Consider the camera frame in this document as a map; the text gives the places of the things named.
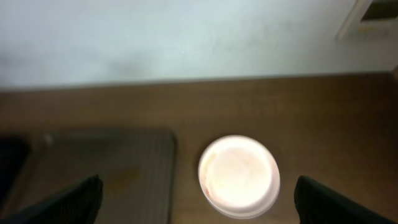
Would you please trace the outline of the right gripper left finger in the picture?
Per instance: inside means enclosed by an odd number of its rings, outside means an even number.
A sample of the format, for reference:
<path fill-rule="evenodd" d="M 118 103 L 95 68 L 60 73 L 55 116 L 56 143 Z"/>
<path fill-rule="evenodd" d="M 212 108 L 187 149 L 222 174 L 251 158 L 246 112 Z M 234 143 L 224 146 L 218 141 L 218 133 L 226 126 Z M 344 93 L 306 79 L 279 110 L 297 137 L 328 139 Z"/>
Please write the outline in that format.
<path fill-rule="evenodd" d="M 101 208 L 102 199 L 103 181 L 98 175 L 94 175 L 2 219 L 1 223 L 93 224 Z"/>

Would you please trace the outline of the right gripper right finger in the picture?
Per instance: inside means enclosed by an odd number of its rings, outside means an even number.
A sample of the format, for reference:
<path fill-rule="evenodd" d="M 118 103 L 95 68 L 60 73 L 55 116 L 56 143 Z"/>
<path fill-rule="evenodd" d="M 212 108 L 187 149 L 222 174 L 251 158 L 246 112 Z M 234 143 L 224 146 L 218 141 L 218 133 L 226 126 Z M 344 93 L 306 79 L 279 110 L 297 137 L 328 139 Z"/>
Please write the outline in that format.
<path fill-rule="evenodd" d="M 305 175 L 297 180 L 294 204 L 300 224 L 394 224 Z"/>

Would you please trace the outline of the white plate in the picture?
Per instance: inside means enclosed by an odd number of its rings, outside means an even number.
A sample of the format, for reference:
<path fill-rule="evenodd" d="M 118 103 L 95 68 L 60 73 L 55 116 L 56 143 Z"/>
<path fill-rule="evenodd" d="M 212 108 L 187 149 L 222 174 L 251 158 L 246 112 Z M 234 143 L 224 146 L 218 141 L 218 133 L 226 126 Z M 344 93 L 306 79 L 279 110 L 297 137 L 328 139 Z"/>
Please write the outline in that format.
<path fill-rule="evenodd" d="M 280 172 L 270 151 L 242 135 L 211 142 L 198 162 L 198 181 L 208 203 L 233 219 L 266 213 L 280 192 Z"/>

